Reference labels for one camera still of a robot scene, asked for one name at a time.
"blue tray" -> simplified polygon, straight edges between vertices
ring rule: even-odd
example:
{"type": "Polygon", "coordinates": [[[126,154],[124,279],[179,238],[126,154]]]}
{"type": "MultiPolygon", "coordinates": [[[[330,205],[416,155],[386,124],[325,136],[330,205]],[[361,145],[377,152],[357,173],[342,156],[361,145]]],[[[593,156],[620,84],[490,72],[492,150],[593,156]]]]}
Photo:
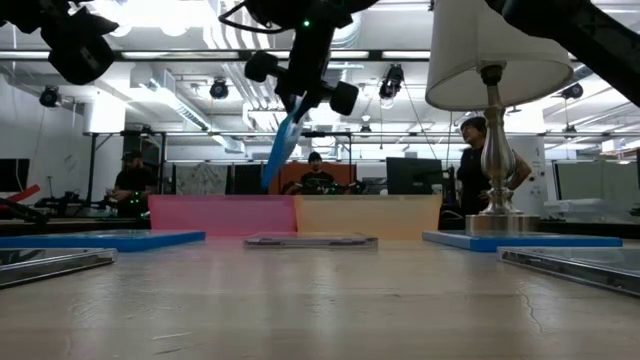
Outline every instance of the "blue tray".
{"type": "Polygon", "coordinates": [[[520,234],[485,233],[468,235],[464,231],[425,231],[422,239],[476,252],[496,252],[498,247],[561,246],[561,247],[620,247],[617,237],[547,234],[525,232],[520,234]]]}
{"type": "Polygon", "coordinates": [[[109,230],[0,237],[0,248],[109,248],[136,252],[204,240],[204,231],[109,230]]]}

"pink bin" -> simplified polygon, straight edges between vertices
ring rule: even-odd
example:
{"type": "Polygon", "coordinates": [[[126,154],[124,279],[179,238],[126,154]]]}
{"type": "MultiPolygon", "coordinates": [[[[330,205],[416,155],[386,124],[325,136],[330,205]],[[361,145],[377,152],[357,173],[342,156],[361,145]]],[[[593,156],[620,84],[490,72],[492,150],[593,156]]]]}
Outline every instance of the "pink bin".
{"type": "Polygon", "coordinates": [[[149,199],[153,230],[200,230],[207,236],[295,232],[293,196],[178,196],[149,199]]]}

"person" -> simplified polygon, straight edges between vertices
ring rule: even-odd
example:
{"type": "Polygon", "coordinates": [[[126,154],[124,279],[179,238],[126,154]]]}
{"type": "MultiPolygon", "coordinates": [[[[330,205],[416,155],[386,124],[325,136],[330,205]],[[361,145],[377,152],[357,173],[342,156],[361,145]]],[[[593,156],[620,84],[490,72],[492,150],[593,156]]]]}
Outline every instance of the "person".
{"type": "MultiPolygon", "coordinates": [[[[488,191],[491,189],[489,179],[482,172],[481,158],[484,143],[487,138],[486,120],[482,116],[468,119],[460,127],[462,138],[470,147],[465,149],[460,159],[457,178],[462,183],[461,208],[465,215],[477,215],[489,205],[488,191]]],[[[514,191],[531,174],[529,165],[513,152],[516,169],[507,187],[514,191]]]]}
{"type": "Polygon", "coordinates": [[[124,169],[116,177],[116,184],[108,195],[117,202],[119,217],[139,217],[149,210],[149,195],[156,191],[157,180],[144,167],[142,153],[132,151],[122,160],[124,169]]]}
{"type": "Polygon", "coordinates": [[[333,176],[322,171],[322,156],[315,151],[309,154],[309,166],[311,167],[311,171],[302,175],[302,178],[300,179],[300,183],[302,185],[314,180],[318,183],[334,183],[333,176]]]}

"white lampshade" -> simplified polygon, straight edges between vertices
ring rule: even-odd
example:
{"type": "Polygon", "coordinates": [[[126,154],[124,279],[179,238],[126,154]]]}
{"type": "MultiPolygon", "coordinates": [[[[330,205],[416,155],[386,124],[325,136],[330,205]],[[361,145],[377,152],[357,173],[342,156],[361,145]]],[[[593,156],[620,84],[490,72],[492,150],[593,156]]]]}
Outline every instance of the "white lampshade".
{"type": "Polygon", "coordinates": [[[504,106],[546,96],[573,76],[565,49],[512,27],[484,0],[437,0],[434,11],[425,98],[436,108],[486,108],[487,88],[479,70],[487,62],[506,63],[499,84],[504,106]]]}

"beige bin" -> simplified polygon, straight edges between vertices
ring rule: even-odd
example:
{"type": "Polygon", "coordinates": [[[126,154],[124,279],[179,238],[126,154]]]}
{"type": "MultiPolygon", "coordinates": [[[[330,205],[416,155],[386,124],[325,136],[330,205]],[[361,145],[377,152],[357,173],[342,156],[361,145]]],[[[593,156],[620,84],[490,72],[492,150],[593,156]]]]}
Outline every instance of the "beige bin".
{"type": "Polygon", "coordinates": [[[438,230],[440,195],[296,196],[298,232],[362,233],[380,240],[421,240],[438,230]]]}

